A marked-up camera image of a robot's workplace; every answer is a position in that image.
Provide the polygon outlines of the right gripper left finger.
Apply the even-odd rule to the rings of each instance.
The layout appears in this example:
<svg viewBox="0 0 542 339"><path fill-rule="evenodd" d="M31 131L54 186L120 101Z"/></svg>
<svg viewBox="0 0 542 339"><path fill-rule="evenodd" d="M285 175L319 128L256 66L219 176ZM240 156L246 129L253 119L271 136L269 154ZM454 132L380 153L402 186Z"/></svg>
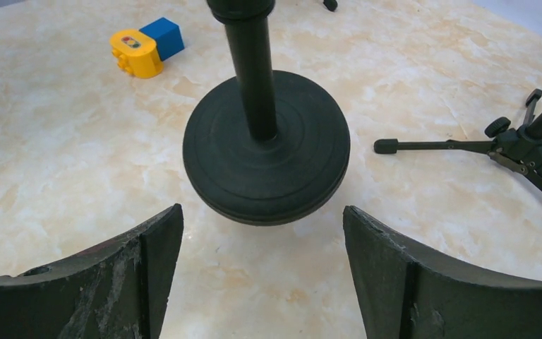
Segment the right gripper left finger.
<svg viewBox="0 0 542 339"><path fill-rule="evenodd" d="M158 338L183 236L175 204L123 234L0 276L0 338Z"/></svg>

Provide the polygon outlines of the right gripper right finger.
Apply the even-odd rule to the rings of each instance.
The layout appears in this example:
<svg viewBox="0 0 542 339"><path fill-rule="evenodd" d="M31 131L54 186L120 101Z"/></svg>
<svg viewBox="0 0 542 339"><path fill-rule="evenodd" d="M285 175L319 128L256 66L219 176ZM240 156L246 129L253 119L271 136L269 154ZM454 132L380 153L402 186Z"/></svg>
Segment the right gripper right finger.
<svg viewBox="0 0 542 339"><path fill-rule="evenodd" d="M343 229L368 338L542 338L542 281L448 256L356 206Z"/></svg>

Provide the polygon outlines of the black tripod clip stand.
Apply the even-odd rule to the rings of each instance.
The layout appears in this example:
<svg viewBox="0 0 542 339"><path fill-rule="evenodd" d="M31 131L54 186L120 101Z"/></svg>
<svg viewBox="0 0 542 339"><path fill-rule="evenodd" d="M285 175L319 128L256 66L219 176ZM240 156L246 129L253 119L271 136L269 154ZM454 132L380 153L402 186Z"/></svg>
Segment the black tripod clip stand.
<svg viewBox="0 0 542 339"><path fill-rule="evenodd" d="M465 150L486 154L491 160L526 177L542 192L542 113L534 114L542 90L535 89L525 102L524 123L510 127L507 117L489 124L484 133L490 141L400 142L396 138L379 139L373 144L377 154L395 154L399 150Z"/></svg>

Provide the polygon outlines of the black round-base mic stand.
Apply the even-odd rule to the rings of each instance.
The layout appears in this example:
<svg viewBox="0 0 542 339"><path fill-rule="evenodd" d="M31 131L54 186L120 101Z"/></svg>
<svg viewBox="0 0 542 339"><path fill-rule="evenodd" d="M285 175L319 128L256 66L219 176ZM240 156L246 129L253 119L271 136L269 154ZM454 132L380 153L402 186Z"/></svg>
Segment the black round-base mic stand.
<svg viewBox="0 0 542 339"><path fill-rule="evenodd" d="M255 226L283 225L326 203L347 172L351 141L324 88L272 67L267 18L273 1L209 1L224 25L233 78L190 115L183 163L217 213Z"/></svg>

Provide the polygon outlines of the tripod stand with shock mount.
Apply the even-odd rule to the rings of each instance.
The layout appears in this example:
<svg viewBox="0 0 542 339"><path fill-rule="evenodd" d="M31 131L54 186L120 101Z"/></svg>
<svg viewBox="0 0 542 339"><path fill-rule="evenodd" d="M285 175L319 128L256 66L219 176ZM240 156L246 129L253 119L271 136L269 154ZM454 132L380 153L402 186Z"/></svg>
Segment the tripod stand with shock mount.
<svg viewBox="0 0 542 339"><path fill-rule="evenodd" d="M323 5L327 10L335 12L338 7L338 2L337 0L323 0Z"/></svg>

